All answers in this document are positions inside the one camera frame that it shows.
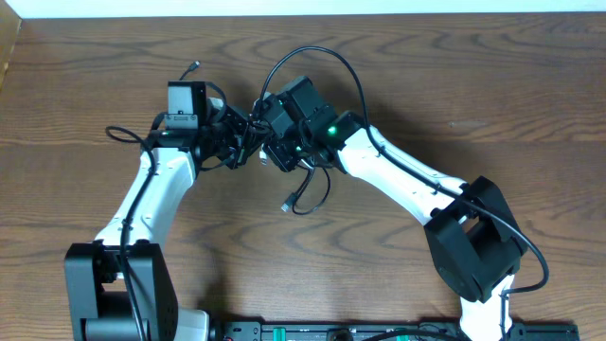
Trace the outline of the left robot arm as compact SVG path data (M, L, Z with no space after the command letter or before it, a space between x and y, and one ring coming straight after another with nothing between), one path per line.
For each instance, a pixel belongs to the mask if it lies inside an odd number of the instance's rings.
M204 161L233 166L239 158L241 116L210 81L171 81L168 108L141 137L119 126L105 133L140 149L134 181L110 222L64 258L77 340L212 340L209 314L180 307L163 255L185 194Z

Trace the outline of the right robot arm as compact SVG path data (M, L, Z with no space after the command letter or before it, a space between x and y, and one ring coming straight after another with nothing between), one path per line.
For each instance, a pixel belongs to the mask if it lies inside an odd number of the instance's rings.
M282 171L301 161L335 167L422 225L438 274L460 298L460 328L468 338L508 335L508 296L528 246L491 180L468 183L424 165L382 136L367 114L336 114L307 77L263 92L253 113L269 126L263 150Z

